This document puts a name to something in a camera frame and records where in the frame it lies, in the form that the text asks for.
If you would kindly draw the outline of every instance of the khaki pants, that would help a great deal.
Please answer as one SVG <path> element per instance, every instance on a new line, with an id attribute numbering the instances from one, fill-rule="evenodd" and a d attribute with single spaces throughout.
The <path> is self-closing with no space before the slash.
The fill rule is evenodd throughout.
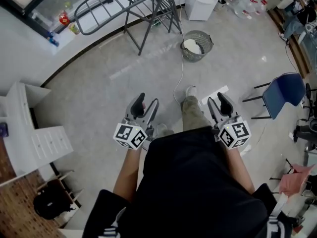
<path id="1" fill-rule="evenodd" d="M 188 96 L 183 102 L 183 131 L 210 126 L 211 123 L 204 116 L 198 106 L 198 100 L 194 96 Z M 171 129 L 163 130 L 158 136 L 165 137 L 174 134 Z"/>

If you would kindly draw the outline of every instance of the wooden platform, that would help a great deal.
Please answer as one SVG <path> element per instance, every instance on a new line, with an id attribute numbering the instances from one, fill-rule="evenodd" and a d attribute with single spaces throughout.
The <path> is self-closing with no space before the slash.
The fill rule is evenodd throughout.
<path id="1" fill-rule="evenodd" d="M 270 15 L 279 31 L 283 32 L 282 27 L 279 25 L 280 22 L 283 22 L 282 11 L 278 8 L 275 8 L 269 10 L 267 13 Z M 297 40 L 298 36 L 292 35 L 289 39 L 289 48 L 293 54 L 300 75 L 302 78 L 305 78 L 306 75 L 311 72 L 311 65 L 304 48 L 298 44 Z"/>

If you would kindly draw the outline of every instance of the white marker cube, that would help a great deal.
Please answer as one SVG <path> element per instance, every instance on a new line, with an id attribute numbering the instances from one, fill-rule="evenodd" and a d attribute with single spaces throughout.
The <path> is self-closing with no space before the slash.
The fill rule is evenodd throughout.
<path id="1" fill-rule="evenodd" d="M 138 149 L 147 137 L 141 127 L 123 123 L 118 123 L 113 135 L 118 144 L 134 150 Z"/>
<path id="2" fill-rule="evenodd" d="M 246 121 L 239 121 L 225 124 L 218 137 L 228 149 L 232 149 L 244 145 L 251 137 L 251 131 Z"/>

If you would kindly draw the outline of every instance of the person in blue jeans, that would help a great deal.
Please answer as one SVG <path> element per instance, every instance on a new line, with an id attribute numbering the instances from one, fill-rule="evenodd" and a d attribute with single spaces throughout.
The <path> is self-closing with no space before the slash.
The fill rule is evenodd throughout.
<path id="1" fill-rule="evenodd" d="M 287 19 L 283 25 L 280 23 L 284 29 L 284 33 L 278 33 L 278 35 L 284 41 L 287 41 L 293 33 L 301 34 L 305 30 L 305 25 L 315 21 L 317 18 L 316 0 L 313 0 L 312 6 L 306 6 L 302 0 L 299 2 L 304 8 L 303 11 Z"/>

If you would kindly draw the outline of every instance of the wire mesh basket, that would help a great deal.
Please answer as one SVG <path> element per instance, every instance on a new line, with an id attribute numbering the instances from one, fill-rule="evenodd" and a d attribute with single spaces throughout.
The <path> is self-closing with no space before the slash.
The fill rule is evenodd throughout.
<path id="1" fill-rule="evenodd" d="M 201 54 L 193 53 L 184 47 L 184 41 L 188 39 L 192 39 L 196 42 L 202 51 Z M 181 43 L 180 48 L 182 49 L 184 58 L 191 62 L 201 60 L 213 47 L 210 35 L 198 30 L 189 31 L 185 34 L 184 41 Z"/>

